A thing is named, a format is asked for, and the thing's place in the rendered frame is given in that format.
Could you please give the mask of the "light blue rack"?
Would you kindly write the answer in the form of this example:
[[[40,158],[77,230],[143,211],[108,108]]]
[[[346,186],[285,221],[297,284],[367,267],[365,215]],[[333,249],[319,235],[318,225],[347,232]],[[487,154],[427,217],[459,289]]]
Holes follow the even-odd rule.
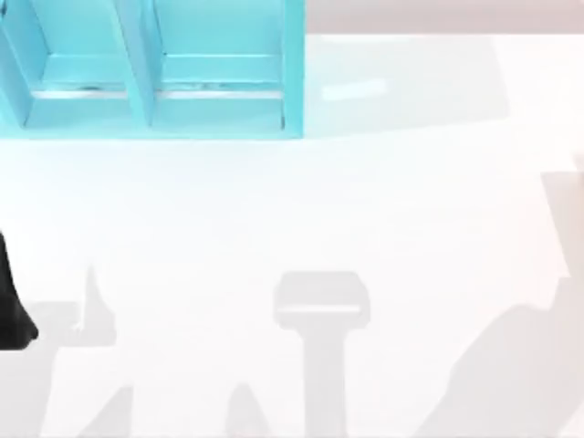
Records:
[[[307,0],[0,0],[0,139],[305,132]]]

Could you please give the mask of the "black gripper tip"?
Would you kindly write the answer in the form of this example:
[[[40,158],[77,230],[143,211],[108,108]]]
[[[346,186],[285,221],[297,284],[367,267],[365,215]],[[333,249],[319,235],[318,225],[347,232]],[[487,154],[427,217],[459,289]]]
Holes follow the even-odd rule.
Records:
[[[0,232],[0,350],[22,350],[36,340],[39,330],[17,292],[5,237]]]

